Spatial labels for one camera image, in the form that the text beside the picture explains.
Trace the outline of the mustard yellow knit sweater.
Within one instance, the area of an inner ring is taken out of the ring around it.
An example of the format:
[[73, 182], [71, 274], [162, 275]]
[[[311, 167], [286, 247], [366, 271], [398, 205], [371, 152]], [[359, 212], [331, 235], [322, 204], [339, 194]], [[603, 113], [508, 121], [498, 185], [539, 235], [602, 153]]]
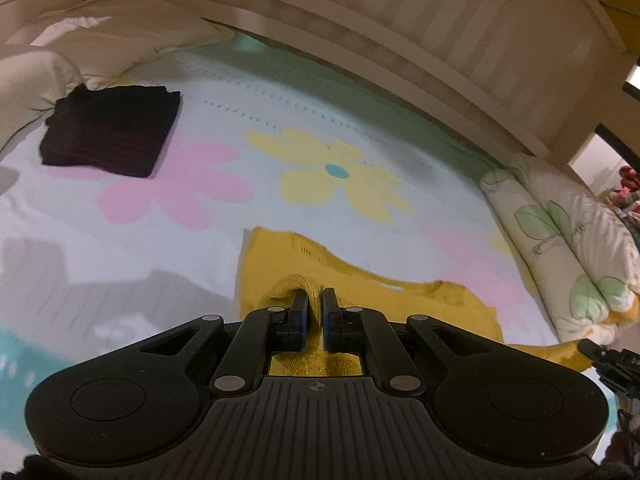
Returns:
[[329, 354], [321, 342], [320, 292], [327, 287], [336, 291], [341, 307], [378, 310], [392, 322], [426, 314], [499, 344], [504, 341], [498, 310], [461, 284], [392, 280], [353, 266], [302, 234], [258, 226], [243, 235], [236, 276], [239, 316], [287, 307], [299, 289], [306, 292], [311, 307], [307, 349], [300, 356], [285, 352], [269, 359], [274, 374], [349, 376], [362, 371], [353, 356]]

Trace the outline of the colourful clothes pile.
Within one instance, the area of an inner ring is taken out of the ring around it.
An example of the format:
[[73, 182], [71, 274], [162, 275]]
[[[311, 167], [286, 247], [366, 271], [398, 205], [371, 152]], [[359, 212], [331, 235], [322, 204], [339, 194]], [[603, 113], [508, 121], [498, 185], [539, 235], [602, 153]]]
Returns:
[[620, 187], [608, 192], [606, 200], [608, 206], [627, 223], [635, 228], [640, 222], [640, 183], [639, 174], [631, 166], [624, 165], [618, 170], [620, 175]]

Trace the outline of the folded floral quilt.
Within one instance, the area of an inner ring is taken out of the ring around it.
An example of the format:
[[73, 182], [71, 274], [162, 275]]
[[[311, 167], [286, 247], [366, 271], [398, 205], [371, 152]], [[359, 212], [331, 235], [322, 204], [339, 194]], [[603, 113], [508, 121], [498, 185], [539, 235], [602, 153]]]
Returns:
[[516, 155], [480, 189], [562, 342], [612, 344], [639, 321], [639, 248], [614, 211], [541, 159]]

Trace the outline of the floral bed sheet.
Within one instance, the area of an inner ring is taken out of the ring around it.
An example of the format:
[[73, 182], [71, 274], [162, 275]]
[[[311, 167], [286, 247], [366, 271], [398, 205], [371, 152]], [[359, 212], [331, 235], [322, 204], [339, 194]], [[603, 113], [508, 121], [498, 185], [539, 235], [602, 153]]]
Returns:
[[333, 70], [240, 35], [139, 65], [180, 93], [153, 177], [44, 166], [43, 122], [1, 153], [1, 463], [32, 452], [24, 405], [48, 375], [208, 312], [241, 315], [251, 230], [295, 232], [358, 268], [450, 281], [512, 344], [554, 344], [478, 182], [495, 162]]

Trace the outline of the folded dark striped garment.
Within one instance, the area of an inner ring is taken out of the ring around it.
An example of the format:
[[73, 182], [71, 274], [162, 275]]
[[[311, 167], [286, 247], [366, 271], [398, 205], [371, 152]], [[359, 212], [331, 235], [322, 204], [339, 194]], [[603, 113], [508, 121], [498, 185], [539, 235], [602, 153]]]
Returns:
[[90, 90], [83, 84], [55, 103], [39, 147], [43, 165], [92, 167], [149, 177], [181, 105], [164, 86]]

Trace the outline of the striped wooden headboard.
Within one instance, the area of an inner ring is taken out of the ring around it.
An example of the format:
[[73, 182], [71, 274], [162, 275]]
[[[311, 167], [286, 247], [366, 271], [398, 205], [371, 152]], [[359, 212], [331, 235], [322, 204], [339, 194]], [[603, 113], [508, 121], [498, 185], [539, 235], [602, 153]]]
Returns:
[[569, 160], [630, 103], [625, 17], [599, 0], [171, 0], [330, 63], [505, 162]]

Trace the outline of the cream pillow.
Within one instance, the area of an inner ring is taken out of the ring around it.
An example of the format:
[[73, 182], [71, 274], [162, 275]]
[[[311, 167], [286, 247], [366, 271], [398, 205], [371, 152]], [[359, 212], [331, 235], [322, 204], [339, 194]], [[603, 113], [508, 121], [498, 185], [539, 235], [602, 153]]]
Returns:
[[67, 58], [91, 90], [141, 63], [177, 49], [221, 44], [232, 29], [167, 0], [87, 0], [36, 18], [6, 40]]

